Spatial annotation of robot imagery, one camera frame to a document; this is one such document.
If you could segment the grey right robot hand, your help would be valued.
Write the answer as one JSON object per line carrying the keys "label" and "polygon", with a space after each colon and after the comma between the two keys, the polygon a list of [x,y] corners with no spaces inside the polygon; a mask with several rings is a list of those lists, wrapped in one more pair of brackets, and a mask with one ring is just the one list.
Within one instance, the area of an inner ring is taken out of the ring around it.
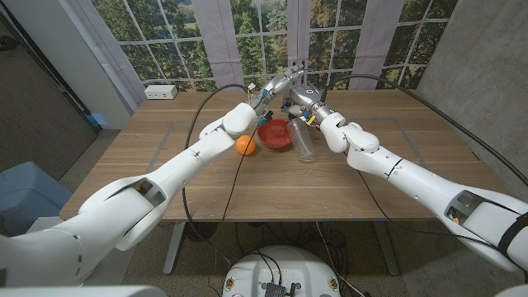
{"label": "grey right robot hand", "polygon": [[293,117],[303,117],[307,125],[320,126],[325,119],[330,118],[337,127],[343,126],[346,119],[327,106],[322,95],[316,87],[292,87],[284,95],[281,110]]}

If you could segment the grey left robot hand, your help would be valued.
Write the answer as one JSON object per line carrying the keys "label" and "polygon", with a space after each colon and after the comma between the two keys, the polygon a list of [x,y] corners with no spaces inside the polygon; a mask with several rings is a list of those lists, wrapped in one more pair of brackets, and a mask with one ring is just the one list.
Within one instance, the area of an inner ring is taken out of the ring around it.
{"label": "grey left robot hand", "polygon": [[264,116],[267,111],[267,105],[275,97],[279,95],[285,95],[303,74],[303,64],[292,66],[284,73],[267,82],[260,90],[251,92],[249,95],[248,104],[256,112],[257,117]]}

